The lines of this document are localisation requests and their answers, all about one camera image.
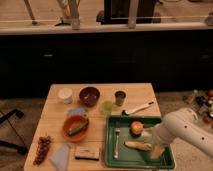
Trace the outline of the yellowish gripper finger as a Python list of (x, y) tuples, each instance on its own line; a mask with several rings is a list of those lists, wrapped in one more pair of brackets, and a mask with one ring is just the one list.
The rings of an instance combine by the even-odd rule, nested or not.
[(157, 160), (165, 151), (165, 148), (160, 145), (155, 145), (152, 148), (151, 154), (150, 154), (150, 159), (151, 160)]

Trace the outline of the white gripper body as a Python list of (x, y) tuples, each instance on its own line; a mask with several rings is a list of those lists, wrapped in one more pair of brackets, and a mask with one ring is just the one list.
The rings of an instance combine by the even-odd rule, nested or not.
[(175, 136), (166, 128), (163, 123), (156, 124), (151, 128), (153, 140), (158, 145), (169, 145), (171, 144)]

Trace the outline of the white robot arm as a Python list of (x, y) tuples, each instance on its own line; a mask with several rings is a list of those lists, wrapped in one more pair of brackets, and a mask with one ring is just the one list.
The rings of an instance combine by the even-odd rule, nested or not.
[(153, 139), (158, 145), (169, 145), (180, 138), (213, 158), (213, 135), (200, 128), (197, 121), (198, 116), (191, 108), (170, 112), (151, 128)]

